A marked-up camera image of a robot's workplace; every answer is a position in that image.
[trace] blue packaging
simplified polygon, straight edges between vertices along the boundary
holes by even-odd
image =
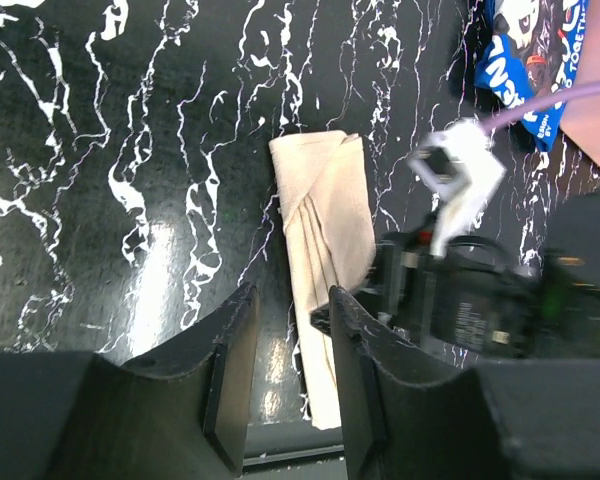
[[[589,0],[486,0],[491,43],[476,68],[476,86],[507,108],[573,85]],[[551,150],[565,104],[522,120],[540,151]]]

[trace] cream napkin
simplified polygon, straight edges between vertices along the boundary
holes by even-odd
[[[340,408],[331,339],[309,317],[328,302],[329,287],[356,287],[373,261],[362,139],[342,131],[296,134],[271,141],[269,148],[313,426],[336,428]]]

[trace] purple cable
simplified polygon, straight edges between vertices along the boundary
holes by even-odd
[[[577,87],[565,88],[551,95],[534,97],[511,110],[501,110],[491,118],[481,122],[480,126],[487,135],[490,135],[493,130],[500,130],[511,122],[517,122],[529,112],[546,110],[556,103],[567,102],[576,98],[593,97],[595,95],[600,95],[600,82],[585,83]]]

